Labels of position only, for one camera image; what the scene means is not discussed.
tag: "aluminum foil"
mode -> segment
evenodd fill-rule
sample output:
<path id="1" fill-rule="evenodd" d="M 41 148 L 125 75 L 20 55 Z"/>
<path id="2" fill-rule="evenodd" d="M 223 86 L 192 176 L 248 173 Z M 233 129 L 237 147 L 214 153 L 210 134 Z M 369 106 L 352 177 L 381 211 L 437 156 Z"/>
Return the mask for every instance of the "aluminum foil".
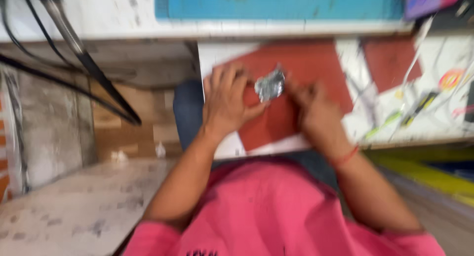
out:
<path id="1" fill-rule="evenodd" d="M 274 71 L 255 82 L 255 93 L 260 102 L 265 102 L 279 97 L 283 93 L 284 87 L 285 74 L 279 67 L 276 67 Z"/>

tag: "workbench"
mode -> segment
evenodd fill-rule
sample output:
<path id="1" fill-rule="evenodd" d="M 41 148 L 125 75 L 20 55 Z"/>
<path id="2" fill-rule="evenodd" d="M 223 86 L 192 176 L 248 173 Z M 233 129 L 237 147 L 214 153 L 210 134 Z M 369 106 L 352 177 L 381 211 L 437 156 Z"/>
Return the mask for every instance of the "workbench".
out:
<path id="1" fill-rule="evenodd" d="M 39 27 L 32 19 L 22 0 L 12 0 L 9 14 L 12 28 L 21 41 L 44 41 Z M 211 71 L 213 65 L 251 52 L 264 41 L 275 38 L 336 37 L 336 49 L 341 67 L 352 77 L 359 88 L 370 87 L 371 78 L 359 51 L 358 37 L 364 34 L 408 33 L 413 24 L 403 21 L 272 21 L 272 20 L 168 20 L 159 21 L 155 17 L 154 0 L 64 0 L 65 11 L 79 36 L 86 41 L 97 40 L 159 40 L 198 41 L 201 74 Z M 61 39 L 54 24 L 34 0 L 40 17 L 53 38 Z M 0 29 L 0 42 L 9 42 Z M 428 36 L 420 46 L 419 62 L 423 75 L 407 89 L 406 96 L 411 103 L 424 93 L 438 89 L 442 76 L 452 69 L 470 69 L 474 39 L 471 35 Z M 446 143 L 473 137 L 474 129 L 463 122 L 464 115 L 453 117 L 453 111 L 466 106 L 469 86 L 456 90 L 445 90 L 433 101 L 430 108 L 418 114 L 417 119 L 407 128 L 400 128 L 400 120 L 384 125 L 395 111 L 406 111 L 403 101 L 395 97 L 399 88 L 374 93 L 373 101 L 377 122 L 370 120 L 373 115 L 364 109 L 358 90 L 353 84 L 347 85 L 354 109 L 346 114 L 343 123 L 350 138 L 363 147 L 408 146 L 413 144 Z M 384 125 L 370 138 L 364 138 L 374 123 Z M 308 147 L 301 135 L 269 144 L 254 151 L 245 151 L 238 135 L 231 134 L 218 148 L 217 159 L 281 153 Z"/>

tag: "knee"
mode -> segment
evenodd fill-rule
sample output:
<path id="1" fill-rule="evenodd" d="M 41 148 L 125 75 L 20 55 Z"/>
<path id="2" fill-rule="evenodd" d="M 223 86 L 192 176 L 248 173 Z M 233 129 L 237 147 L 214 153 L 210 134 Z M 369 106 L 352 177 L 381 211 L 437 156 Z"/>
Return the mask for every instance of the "knee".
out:
<path id="1" fill-rule="evenodd" d="M 201 80 L 187 80 L 175 87 L 173 106 L 204 103 Z"/>

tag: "pink shirt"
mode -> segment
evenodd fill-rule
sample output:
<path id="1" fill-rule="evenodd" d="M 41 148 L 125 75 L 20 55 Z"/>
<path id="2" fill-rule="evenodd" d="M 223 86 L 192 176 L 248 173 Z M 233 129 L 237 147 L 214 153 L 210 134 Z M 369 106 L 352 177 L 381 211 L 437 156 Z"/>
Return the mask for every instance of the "pink shirt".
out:
<path id="1" fill-rule="evenodd" d="M 287 163 L 220 167 L 199 207 L 182 234 L 140 223 L 124 255 L 444 255 L 428 233 L 377 234 L 349 221 L 332 189 Z"/>

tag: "hand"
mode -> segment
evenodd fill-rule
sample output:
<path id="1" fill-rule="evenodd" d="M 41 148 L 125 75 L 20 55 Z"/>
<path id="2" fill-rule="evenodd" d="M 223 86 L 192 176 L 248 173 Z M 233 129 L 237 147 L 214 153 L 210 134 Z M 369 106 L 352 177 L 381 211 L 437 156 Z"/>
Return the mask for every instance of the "hand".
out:
<path id="1" fill-rule="evenodd" d="M 202 129 L 219 142 L 262 114 L 268 106 L 268 103 L 254 107 L 244 105 L 243 93 L 248 80 L 249 75 L 241 64 L 216 67 L 210 76 L 204 78 Z"/>
<path id="2" fill-rule="evenodd" d="M 341 124 L 343 115 L 339 106 L 327 98 L 321 84 L 299 86 L 287 79 L 285 91 L 301 108 L 301 131 L 316 150 L 335 161 L 354 149 Z"/>

